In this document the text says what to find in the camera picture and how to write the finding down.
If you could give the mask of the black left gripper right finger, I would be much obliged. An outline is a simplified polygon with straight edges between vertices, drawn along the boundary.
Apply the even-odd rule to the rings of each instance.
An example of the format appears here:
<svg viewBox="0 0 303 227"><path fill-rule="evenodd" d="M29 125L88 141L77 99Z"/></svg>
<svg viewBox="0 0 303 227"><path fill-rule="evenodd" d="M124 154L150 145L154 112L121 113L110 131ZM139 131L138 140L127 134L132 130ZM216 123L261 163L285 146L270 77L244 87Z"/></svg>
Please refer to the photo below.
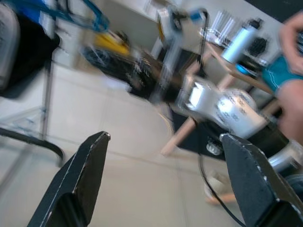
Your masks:
<svg viewBox="0 0 303 227"><path fill-rule="evenodd" d="M220 135L235 199L248 227L301 227L303 203L265 154L249 141Z"/></svg>

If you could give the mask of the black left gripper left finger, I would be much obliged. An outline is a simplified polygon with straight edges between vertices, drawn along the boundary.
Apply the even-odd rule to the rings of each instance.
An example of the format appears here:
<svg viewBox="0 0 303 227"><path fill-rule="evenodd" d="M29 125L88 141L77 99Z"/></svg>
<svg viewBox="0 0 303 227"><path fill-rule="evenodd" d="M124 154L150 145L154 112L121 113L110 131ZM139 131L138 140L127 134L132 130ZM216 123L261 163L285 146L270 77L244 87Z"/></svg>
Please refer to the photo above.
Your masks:
<svg viewBox="0 0 303 227"><path fill-rule="evenodd" d="M29 227L87 227L92 219L111 136L89 136L55 174Z"/></svg>

